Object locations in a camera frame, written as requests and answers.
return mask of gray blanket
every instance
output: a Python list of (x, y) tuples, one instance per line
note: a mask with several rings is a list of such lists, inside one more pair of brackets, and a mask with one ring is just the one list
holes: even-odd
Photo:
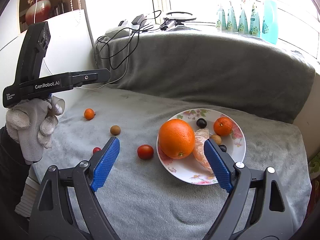
[[(83, 118), (86, 108), (96, 116)], [(209, 186), (185, 183), (162, 166), (157, 155), (140, 160), (136, 150), (141, 144), (156, 149), (159, 127), (171, 116), (191, 108), (210, 108), (229, 115), (244, 132), (247, 151), (244, 163), (264, 170), (273, 166), (284, 186), (292, 211), (295, 230), (301, 225), (310, 196), (307, 157), (299, 129), (234, 109), (206, 103), (191, 103), (155, 97), (127, 90), (103, 87), (89, 91), (60, 119), (52, 137), (52, 149), (34, 164), (39, 179), (46, 169), (73, 167), (88, 160), (94, 147), (103, 147), (109, 129), (122, 129), (120, 154), (103, 188), (96, 195), (111, 225), (121, 239), (202, 239), (216, 219), (227, 198), (218, 184)], [(250, 190), (241, 230), (249, 214), (253, 191)], [(80, 228), (85, 228), (75, 195), (71, 195)]]
[[(135, 36), (130, 51), (136, 42)], [(110, 41), (110, 55), (127, 43), (127, 37)], [(110, 68), (109, 61), (100, 58), (108, 57), (108, 46), (103, 45), (94, 47), (96, 64)], [(126, 55), (127, 48), (112, 57), (113, 68)], [(117, 88), (205, 102), (287, 123), (293, 123), (301, 111), (315, 77), (314, 68), (298, 52), (230, 34), (142, 34), (129, 59)], [(121, 77), (125, 67), (124, 62), (112, 71), (110, 81)]]

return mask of blue gripper pad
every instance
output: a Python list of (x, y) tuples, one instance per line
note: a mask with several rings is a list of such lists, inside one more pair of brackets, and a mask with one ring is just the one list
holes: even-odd
[(115, 138), (93, 172), (91, 189), (94, 192), (96, 192), (98, 188), (103, 187), (119, 152), (120, 141), (118, 138)]
[(220, 187), (229, 193), (233, 189), (231, 173), (209, 140), (204, 142), (204, 155), (217, 177)]

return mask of vase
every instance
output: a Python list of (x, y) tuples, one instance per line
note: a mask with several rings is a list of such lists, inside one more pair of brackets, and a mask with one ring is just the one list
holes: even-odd
[(28, 4), (30, 8), (26, 12), (26, 23), (28, 25), (34, 23), (34, 14), (36, 12), (36, 20), (35, 22), (43, 22), (49, 19), (51, 3), (49, 0), (38, 0), (36, 4), (36, 0), (28, 0)]

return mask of dark blueberry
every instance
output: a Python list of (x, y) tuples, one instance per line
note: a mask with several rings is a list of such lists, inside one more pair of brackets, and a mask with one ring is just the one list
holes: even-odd
[(203, 118), (199, 118), (197, 120), (197, 122), (196, 122), (196, 125), (201, 129), (206, 128), (207, 127), (207, 121), (205, 119), (203, 119)]
[(224, 153), (227, 152), (227, 147), (226, 147), (225, 145), (220, 144), (219, 147), (220, 147), (220, 149), (221, 149)]

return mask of gloved hand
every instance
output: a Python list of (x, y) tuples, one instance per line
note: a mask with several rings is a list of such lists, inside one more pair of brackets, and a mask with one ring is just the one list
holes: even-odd
[(64, 109), (64, 100), (51, 96), (23, 100), (7, 111), (8, 134), (20, 144), (26, 164), (39, 161), (44, 148), (51, 148), (51, 135), (58, 124), (56, 115)]

